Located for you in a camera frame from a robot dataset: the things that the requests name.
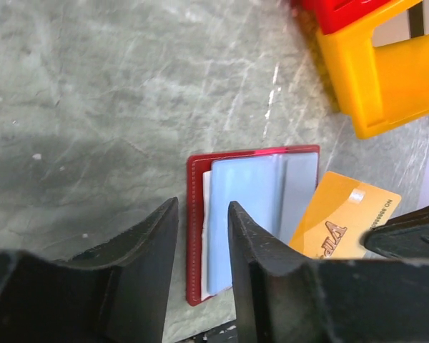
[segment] red plastic object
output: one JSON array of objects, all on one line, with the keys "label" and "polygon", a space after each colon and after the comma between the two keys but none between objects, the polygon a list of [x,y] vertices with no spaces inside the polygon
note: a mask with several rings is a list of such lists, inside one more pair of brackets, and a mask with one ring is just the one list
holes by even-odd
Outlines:
[{"label": "red plastic object", "polygon": [[186,300],[196,306],[201,300],[202,277],[202,225],[203,211],[203,173],[212,168],[212,163],[220,159],[261,156],[271,154],[296,154],[303,152],[320,153],[318,145],[282,146],[258,150],[218,152],[191,156],[187,160],[187,265]]},{"label": "red plastic object", "polygon": [[315,11],[323,34],[333,34],[361,19],[390,0],[302,0],[302,7]]}]

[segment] light blue card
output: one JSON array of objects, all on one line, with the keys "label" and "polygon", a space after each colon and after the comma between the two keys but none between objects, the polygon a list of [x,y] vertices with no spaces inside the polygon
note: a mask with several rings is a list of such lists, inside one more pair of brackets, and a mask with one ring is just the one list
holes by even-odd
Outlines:
[{"label": "light blue card", "polygon": [[261,227],[273,233],[277,222],[278,166],[282,154],[225,159],[212,165],[208,223],[208,292],[232,286],[227,210],[239,202]]}]

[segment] white paper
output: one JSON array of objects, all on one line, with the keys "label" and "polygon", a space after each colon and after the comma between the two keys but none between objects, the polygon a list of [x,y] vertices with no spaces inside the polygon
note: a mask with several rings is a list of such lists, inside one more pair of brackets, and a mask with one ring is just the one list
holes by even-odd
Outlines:
[{"label": "white paper", "polygon": [[208,293],[208,214],[209,214],[209,190],[211,182],[211,171],[202,175],[203,179],[203,225],[202,225],[202,273],[200,277],[200,299],[203,301],[211,294]]}]

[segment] stone surface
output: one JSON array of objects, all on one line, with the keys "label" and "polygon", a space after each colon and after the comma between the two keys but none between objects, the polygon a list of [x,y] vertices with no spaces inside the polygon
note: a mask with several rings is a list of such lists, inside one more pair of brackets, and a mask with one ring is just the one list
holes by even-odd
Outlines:
[{"label": "stone surface", "polygon": [[178,196],[175,342],[235,316],[184,299],[190,154],[320,144],[321,174],[415,209],[429,117],[357,140],[313,29],[276,0],[0,0],[0,247],[70,257]]}]

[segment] card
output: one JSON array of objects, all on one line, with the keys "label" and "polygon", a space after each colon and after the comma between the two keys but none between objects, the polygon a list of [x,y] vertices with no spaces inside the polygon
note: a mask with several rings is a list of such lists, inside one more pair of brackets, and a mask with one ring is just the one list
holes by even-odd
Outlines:
[{"label": "card", "polygon": [[364,257],[360,238],[386,223],[400,195],[328,171],[289,246],[313,259]]},{"label": "card", "polygon": [[232,286],[228,239],[230,202],[239,202],[271,234],[277,215],[278,164],[282,154],[216,161],[212,166],[208,221],[208,292]]}]

